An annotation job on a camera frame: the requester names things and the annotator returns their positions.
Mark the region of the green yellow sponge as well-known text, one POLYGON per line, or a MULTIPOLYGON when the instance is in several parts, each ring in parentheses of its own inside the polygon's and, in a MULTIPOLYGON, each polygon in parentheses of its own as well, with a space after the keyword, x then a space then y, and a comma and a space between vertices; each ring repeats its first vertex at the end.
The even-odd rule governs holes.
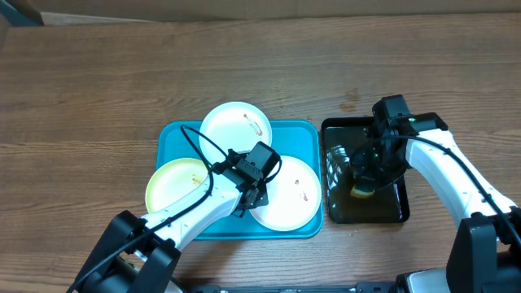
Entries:
POLYGON ((350 195, 358 199, 368 199, 372 197, 374 193, 374 186, 362 183, 355 183, 350 191, 350 195))

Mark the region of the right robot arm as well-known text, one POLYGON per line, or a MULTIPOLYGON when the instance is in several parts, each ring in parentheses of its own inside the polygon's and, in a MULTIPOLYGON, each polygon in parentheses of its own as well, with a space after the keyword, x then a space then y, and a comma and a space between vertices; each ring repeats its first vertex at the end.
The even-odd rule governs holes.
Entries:
POLYGON ((349 158, 352 195, 369 196, 417 170, 458 231, 444 268, 403 273, 392 292, 518 292, 520 208, 464 156, 434 112, 413 115, 401 95, 372 107, 368 140, 349 158))

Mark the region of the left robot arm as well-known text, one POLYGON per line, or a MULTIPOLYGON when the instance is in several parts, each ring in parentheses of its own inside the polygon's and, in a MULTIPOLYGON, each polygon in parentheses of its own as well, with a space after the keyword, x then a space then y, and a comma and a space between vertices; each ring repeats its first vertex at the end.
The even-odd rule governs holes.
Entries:
POLYGON ((229 151, 207 167, 193 191, 157 212, 115 216, 83 264, 70 291, 174 292, 171 277, 183 248, 221 218, 265 206, 266 185, 281 168, 281 157, 258 142, 252 151, 229 151))

